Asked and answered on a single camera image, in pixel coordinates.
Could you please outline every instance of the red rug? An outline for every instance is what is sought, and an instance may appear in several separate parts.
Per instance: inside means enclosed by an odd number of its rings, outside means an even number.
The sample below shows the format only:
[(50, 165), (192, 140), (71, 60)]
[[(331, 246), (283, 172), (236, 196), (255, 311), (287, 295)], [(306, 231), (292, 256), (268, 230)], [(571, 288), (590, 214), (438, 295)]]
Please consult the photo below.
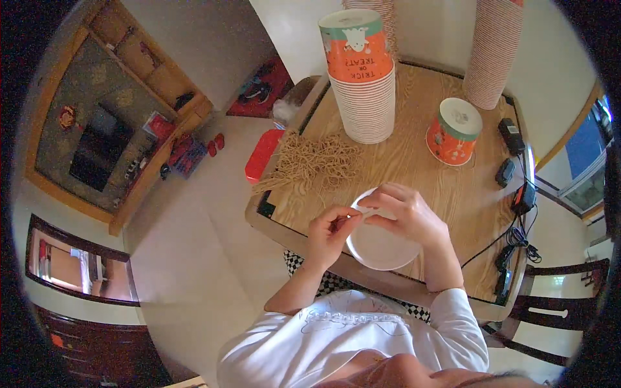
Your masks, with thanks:
[(240, 97), (233, 103), (227, 115), (268, 119), (274, 102), (283, 98), (292, 87), (293, 82), (283, 61), (279, 56), (275, 56), (265, 62), (253, 79), (244, 85)]

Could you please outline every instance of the black cable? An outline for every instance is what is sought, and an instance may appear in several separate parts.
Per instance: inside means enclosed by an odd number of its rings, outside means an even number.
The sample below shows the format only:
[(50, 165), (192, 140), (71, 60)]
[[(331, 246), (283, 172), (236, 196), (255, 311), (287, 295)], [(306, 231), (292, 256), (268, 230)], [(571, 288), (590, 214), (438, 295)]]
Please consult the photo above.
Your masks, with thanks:
[(493, 244), (495, 244), (498, 240), (500, 240), (502, 237), (504, 237), (504, 236), (505, 236), (505, 235), (509, 232), (509, 230), (513, 227), (513, 224), (515, 223), (515, 220), (517, 220), (517, 219), (518, 219), (518, 216), (516, 215), (516, 216), (513, 218), (513, 221), (511, 221), (511, 225), (509, 225), (509, 227), (507, 228), (507, 230), (505, 230), (504, 232), (502, 232), (502, 234), (501, 234), (500, 236), (496, 237), (496, 239), (495, 239), (494, 241), (490, 242), (490, 243), (489, 243), (489, 245), (488, 245), (488, 246), (486, 246), (485, 248), (483, 248), (481, 251), (479, 251), (479, 253), (477, 253), (476, 255), (472, 256), (470, 259), (468, 259), (468, 261), (467, 261), (467, 262), (463, 263), (463, 264), (461, 265), (461, 268), (463, 269), (463, 268), (466, 266), (466, 264), (468, 264), (468, 263), (470, 263), (472, 260), (476, 259), (476, 258), (477, 258), (477, 257), (478, 257), (481, 253), (483, 253), (483, 252), (485, 252), (486, 250), (488, 250), (488, 249), (489, 249), (489, 248), (490, 248)]
[[(525, 153), (522, 153), (522, 156), (526, 159), (526, 154)], [(536, 191), (537, 190), (537, 185), (532, 183), (529, 178), (526, 178), (526, 166), (525, 166), (526, 162), (523, 163), (522, 162), (522, 158), (519, 157), (519, 156), (517, 157), (517, 160), (520, 162), (520, 166), (522, 167), (522, 175), (524, 176), (524, 180), (526, 180), (526, 182), (528, 182), (531, 185), (533, 185), (533, 187), (535, 188), (535, 191)]]
[[(539, 255), (539, 252), (538, 252), (537, 248), (532, 246), (528, 242), (528, 240), (526, 239), (526, 237), (528, 236), (528, 233), (530, 232), (530, 229), (535, 224), (535, 221), (536, 221), (538, 215), (539, 215), (539, 206), (537, 206), (535, 204), (535, 218), (533, 218), (533, 222), (530, 224), (530, 226), (528, 227), (527, 231), (525, 231), (525, 229), (524, 229), (524, 222), (522, 221), (522, 218), (518, 217), (516, 215), (515, 218), (513, 218), (513, 221), (511, 222), (511, 225), (509, 225), (507, 230), (505, 230), (501, 235), (499, 235), (488, 246), (483, 248), (479, 253), (477, 253), (476, 255), (472, 256), (470, 259), (467, 260), (467, 262), (463, 263), (461, 265), (461, 268), (463, 269), (466, 266), (466, 264), (468, 264), (472, 260), (476, 259), (478, 256), (481, 255), (481, 253), (484, 253), (486, 250), (490, 249), (490, 247), (493, 244), (495, 244), (498, 240), (500, 240), (502, 237), (505, 238), (505, 241), (507, 242), (507, 245), (510, 245), (510, 246), (513, 246), (513, 247), (517, 246), (517, 247), (520, 247), (520, 248), (526, 248), (526, 257), (533, 264), (541, 263), (542, 262), (542, 257), (541, 257), (541, 255)], [(516, 227), (513, 226), (515, 224), (516, 220), (518, 220), (518, 223), (520, 225), (519, 228), (516, 228)], [(507, 258), (506, 262), (501, 267), (508, 266), (509, 265), (509, 259), (510, 259), (510, 257)]]
[(528, 234), (530, 233), (530, 229), (532, 229), (533, 225), (535, 224), (535, 221), (538, 215), (539, 215), (539, 206), (535, 204), (535, 218), (533, 219), (533, 222), (530, 223), (530, 226), (528, 227), (528, 230), (526, 231), (526, 237), (528, 237)]

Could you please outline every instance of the person's left hand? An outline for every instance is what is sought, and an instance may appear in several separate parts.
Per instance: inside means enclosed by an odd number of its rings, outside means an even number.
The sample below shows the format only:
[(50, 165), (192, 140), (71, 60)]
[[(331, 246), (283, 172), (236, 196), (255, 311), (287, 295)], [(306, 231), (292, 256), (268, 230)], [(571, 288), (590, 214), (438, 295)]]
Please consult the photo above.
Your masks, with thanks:
[(351, 207), (333, 205), (325, 209), (309, 224), (309, 254), (304, 264), (326, 271), (338, 259), (345, 240), (362, 218), (362, 213)]

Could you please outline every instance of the person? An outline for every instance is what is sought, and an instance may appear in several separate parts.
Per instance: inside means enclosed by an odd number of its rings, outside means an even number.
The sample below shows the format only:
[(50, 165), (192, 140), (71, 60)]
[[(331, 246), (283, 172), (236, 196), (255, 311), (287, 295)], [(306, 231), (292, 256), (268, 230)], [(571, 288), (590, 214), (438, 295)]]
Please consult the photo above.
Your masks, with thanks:
[(383, 208), (364, 222), (417, 241), (425, 283), (435, 296), (430, 325), (392, 300), (360, 291), (317, 300), (324, 271), (363, 222), (350, 207), (333, 206), (309, 225), (308, 255), (265, 304), (265, 313), (220, 351), (221, 387), (539, 387), (516, 373), (488, 374), (489, 356), (470, 309), (447, 225), (421, 195), (382, 184), (358, 205)]

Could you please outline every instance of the black and white checkered pattern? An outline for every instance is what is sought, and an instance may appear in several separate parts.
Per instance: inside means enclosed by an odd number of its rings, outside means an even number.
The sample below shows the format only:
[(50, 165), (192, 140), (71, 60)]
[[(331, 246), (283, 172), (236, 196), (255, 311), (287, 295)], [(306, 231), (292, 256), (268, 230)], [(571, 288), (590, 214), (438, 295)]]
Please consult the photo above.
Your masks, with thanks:
[[(284, 262), (287, 264), (287, 271), (289, 272), (289, 276), (292, 276), (296, 270), (302, 265), (304, 262), (304, 258), (298, 255), (297, 253), (293, 253), (292, 251), (285, 250), (284, 251)], [(354, 282), (351, 282), (347, 279), (344, 279), (340, 276), (334, 275), (331, 272), (326, 271), (323, 278), (321, 279), (321, 284), (319, 284), (319, 290), (317, 290), (317, 296), (327, 295), (334, 291), (340, 290), (358, 290), (367, 292), (369, 294), (376, 294), (384, 298), (388, 298), (394, 300), (395, 302), (403, 305), (407, 313), (413, 315), (414, 317), (420, 319), (421, 321), (429, 324), (430, 316), (429, 310), (424, 307), (416, 306), (410, 304), (408, 302), (404, 302), (403, 300), (391, 298), (386, 295), (382, 295), (378, 292), (369, 290), (363, 286), (360, 286)]]

